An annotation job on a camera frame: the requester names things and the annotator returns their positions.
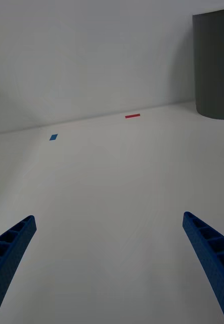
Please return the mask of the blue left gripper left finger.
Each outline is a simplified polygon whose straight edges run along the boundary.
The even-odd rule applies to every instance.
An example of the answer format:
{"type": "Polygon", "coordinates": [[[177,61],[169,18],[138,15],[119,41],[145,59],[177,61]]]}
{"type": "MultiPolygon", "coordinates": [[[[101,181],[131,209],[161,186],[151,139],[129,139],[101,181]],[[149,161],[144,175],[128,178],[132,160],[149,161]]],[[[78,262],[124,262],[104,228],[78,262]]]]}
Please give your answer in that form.
{"type": "Polygon", "coordinates": [[[35,217],[30,215],[0,235],[0,307],[35,232],[35,217]]]}

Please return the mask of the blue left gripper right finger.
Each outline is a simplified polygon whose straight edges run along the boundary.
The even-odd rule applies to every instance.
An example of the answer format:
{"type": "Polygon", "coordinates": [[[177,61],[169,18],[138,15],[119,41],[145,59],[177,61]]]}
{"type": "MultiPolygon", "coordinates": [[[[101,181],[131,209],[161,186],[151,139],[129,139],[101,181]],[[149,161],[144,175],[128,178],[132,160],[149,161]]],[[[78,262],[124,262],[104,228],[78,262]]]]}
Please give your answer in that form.
{"type": "Polygon", "coordinates": [[[224,236],[190,212],[184,213],[183,229],[224,314],[224,236]]]}

